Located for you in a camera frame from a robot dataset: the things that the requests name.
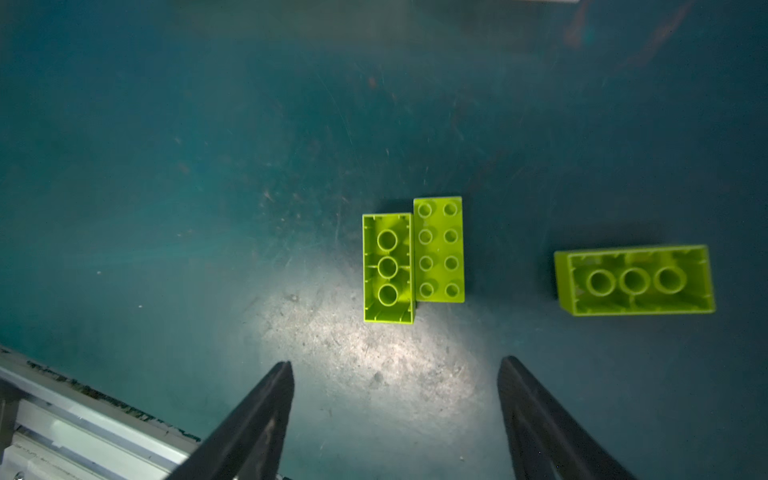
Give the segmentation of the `green lego brick angled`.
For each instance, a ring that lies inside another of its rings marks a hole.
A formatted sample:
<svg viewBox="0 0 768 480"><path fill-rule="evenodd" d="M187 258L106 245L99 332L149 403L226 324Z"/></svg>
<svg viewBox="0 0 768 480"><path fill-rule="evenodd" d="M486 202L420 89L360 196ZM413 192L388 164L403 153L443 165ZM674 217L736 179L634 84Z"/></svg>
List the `green lego brick angled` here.
<svg viewBox="0 0 768 480"><path fill-rule="evenodd" d="M415 317L413 215L365 214L363 319L412 325Z"/></svg>

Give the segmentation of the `green large lego brick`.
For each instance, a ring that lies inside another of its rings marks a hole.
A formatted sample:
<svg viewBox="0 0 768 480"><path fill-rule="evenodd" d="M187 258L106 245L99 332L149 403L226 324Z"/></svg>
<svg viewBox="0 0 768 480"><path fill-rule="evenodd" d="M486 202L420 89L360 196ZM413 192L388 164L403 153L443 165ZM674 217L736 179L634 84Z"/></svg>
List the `green large lego brick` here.
<svg viewBox="0 0 768 480"><path fill-rule="evenodd" d="M464 303L462 198L416 198L413 210L416 300Z"/></svg>

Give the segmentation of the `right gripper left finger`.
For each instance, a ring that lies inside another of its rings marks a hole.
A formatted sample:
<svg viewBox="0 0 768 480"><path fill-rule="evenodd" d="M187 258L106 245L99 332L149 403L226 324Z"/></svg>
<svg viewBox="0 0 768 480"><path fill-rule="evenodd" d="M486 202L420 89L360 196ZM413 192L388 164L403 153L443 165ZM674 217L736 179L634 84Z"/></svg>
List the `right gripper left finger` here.
<svg viewBox="0 0 768 480"><path fill-rule="evenodd" d="M277 479L295 381L278 362L171 479Z"/></svg>

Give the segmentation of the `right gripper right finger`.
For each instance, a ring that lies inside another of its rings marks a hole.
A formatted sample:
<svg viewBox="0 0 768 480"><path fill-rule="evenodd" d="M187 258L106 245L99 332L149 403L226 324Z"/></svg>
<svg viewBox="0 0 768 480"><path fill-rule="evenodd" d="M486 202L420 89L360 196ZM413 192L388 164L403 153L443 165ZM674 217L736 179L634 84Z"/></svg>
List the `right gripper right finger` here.
<svg viewBox="0 0 768 480"><path fill-rule="evenodd" d="M502 359L497 387L517 479L632 479L514 356Z"/></svg>

